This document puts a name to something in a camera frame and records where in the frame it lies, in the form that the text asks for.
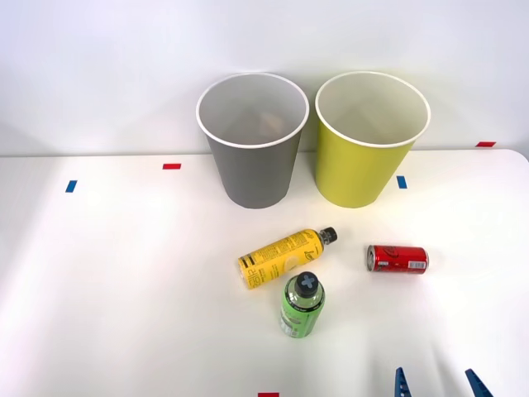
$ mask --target bottle cap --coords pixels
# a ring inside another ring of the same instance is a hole
[[[327,233],[329,236],[329,243],[335,242],[338,240],[338,234],[336,233],[336,230],[334,230],[334,227],[327,227],[323,229],[324,232]]]
[[[296,278],[294,290],[296,291],[296,294],[302,298],[311,298],[316,294],[319,284],[320,282],[317,280],[317,277],[314,273],[311,273],[310,271],[304,271]]]

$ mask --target soda can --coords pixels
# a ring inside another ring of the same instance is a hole
[[[290,279],[284,289],[281,329],[290,337],[306,337],[325,303],[325,290],[316,275],[304,271]]]
[[[428,254],[418,246],[369,246],[367,270],[413,273],[421,275],[427,271]]]

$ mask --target green bottle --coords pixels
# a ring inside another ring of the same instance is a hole
[[[325,290],[316,275],[304,271],[290,279],[284,288],[281,328],[290,337],[306,337],[325,303]]]

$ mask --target blue tape marker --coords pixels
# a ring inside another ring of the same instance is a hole
[[[66,188],[66,193],[73,193],[76,184],[77,180],[70,180],[70,182],[68,183],[68,187]]]
[[[399,189],[407,189],[406,179],[403,176],[399,175],[397,177],[397,182],[398,182]]]

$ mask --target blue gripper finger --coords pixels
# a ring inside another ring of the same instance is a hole
[[[409,387],[407,387],[406,376],[402,367],[397,368],[395,373],[395,397],[412,397]]]
[[[475,397],[493,397],[493,394],[488,391],[487,386],[472,370],[465,371],[466,377],[469,378],[470,387],[474,392]]]

